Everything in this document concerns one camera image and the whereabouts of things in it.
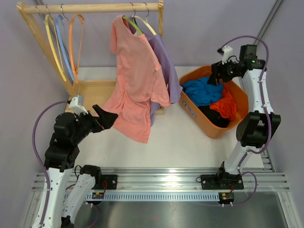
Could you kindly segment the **blue t shirt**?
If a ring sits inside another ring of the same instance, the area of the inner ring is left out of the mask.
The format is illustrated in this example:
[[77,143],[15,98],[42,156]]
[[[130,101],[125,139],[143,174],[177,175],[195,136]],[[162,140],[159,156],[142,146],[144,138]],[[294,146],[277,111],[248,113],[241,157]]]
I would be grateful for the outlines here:
[[208,80],[208,77],[202,77],[182,84],[183,92],[197,107],[216,103],[223,97],[223,84],[211,85]]

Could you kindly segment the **orange t shirt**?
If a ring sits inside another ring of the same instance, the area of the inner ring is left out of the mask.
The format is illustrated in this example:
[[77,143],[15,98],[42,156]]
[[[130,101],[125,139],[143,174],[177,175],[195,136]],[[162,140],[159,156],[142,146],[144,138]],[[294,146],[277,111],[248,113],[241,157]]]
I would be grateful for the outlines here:
[[209,105],[211,110],[217,111],[222,118],[234,121],[237,114],[235,99],[227,88],[221,92],[222,98]]

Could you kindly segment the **black t shirt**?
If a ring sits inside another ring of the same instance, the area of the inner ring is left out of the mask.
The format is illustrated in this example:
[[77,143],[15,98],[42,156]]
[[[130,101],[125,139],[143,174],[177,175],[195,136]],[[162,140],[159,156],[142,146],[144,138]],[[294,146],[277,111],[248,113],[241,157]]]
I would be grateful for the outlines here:
[[229,119],[223,118],[218,111],[210,109],[208,105],[199,106],[198,108],[215,126],[227,128],[229,125]]

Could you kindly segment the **pink t shirt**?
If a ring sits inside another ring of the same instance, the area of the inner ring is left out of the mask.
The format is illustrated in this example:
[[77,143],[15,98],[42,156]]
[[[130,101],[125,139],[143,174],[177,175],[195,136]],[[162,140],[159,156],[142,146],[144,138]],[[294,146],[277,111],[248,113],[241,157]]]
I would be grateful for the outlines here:
[[112,22],[110,50],[116,55],[117,81],[102,106],[118,114],[114,128],[139,143],[147,143],[151,130],[151,102],[171,105],[161,65],[144,34],[131,32],[128,18]]

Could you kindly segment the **green hanger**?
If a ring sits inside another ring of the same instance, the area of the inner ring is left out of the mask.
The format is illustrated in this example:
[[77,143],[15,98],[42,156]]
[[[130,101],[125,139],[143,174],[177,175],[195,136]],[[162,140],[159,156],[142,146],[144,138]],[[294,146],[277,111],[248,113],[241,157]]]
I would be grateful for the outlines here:
[[136,19],[127,17],[126,15],[122,16],[122,19],[125,20],[128,24],[130,32],[135,36],[143,35],[143,32],[140,30],[140,28],[137,25]]

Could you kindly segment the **light blue hanger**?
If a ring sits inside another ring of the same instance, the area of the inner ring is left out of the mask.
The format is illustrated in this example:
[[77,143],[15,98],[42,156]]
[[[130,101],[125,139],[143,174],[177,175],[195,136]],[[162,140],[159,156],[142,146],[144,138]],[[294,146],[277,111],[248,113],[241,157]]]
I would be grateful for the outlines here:
[[[50,14],[47,4],[45,5],[45,7],[47,10],[47,14],[48,13]],[[55,20],[55,26],[56,26],[57,37],[58,37],[59,46],[60,46],[60,53],[61,53],[61,57],[62,57],[64,73],[66,75],[67,81],[74,82],[75,78],[72,73],[72,68],[71,68],[70,61],[69,61],[69,51],[67,48],[67,44],[68,44],[67,27],[66,27],[67,23],[65,22],[65,20],[67,22],[69,22],[69,19],[63,13],[63,4],[60,5],[60,10],[61,10],[61,14],[56,15],[55,18],[53,18],[53,19]],[[50,28],[51,28],[51,35],[54,35],[54,30],[51,25],[50,25]],[[54,41],[55,48],[57,49],[55,37],[53,37],[53,41]]]

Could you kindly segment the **yellow hanger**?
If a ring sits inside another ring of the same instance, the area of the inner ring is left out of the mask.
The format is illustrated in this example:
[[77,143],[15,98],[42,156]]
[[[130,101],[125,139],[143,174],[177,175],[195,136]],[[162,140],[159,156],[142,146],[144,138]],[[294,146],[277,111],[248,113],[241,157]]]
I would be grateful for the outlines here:
[[[67,78],[66,78],[66,75],[65,75],[64,69],[63,69],[63,62],[62,62],[62,57],[61,57],[61,53],[60,53],[60,46],[59,46],[59,41],[58,41],[58,37],[57,37],[55,20],[48,13],[44,18],[44,23],[45,23],[45,28],[46,28],[46,32],[47,32],[48,42],[50,44],[50,48],[51,48],[51,51],[52,51],[52,54],[53,54],[53,57],[55,60],[55,64],[59,70],[59,74],[62,77],[63,81],[67,82]],[[50,25],[53,27],[54,35],[51,35]],[[57,49],[55,48],[53,37],[55,37],[55,39],[56,39]]]

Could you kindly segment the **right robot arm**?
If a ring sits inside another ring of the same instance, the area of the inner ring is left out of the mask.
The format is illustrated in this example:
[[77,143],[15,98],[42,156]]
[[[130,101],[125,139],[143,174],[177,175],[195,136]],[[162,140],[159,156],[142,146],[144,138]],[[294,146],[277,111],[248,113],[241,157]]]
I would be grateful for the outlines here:
[[256,45],[243,45],[239,60],[232,61],[233,49],[224,45],[218,49],[222,60],[211,66],[208,83],[218,85],[220,80],[229,82],[240,77],[248,96],[248,114],[238,124],[237,144],[231,155],[222,162],[213,175],[201,175],[203,190],[242,190],[243,167],[253,154],[261,154],[281,123],[281,116],[271,107],[267,86],[268,60],[258,59]]

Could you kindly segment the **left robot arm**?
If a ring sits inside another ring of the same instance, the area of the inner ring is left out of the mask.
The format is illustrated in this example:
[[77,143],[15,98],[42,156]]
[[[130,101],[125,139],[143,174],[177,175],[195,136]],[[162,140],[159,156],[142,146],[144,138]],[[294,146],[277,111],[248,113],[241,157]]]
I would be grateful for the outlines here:
[[90,134],[110,129],[118,114],[107,112],[98,105],[90,112],[62,113],[56,117],[54,132],[45,159],[36,156],[45,175],[34,228],[73,228],[77,213],[92,189],[115,189],[116,175],[103,175],[101,168],[84,165],[68,197],[67,184],[79,155],[78,145]]

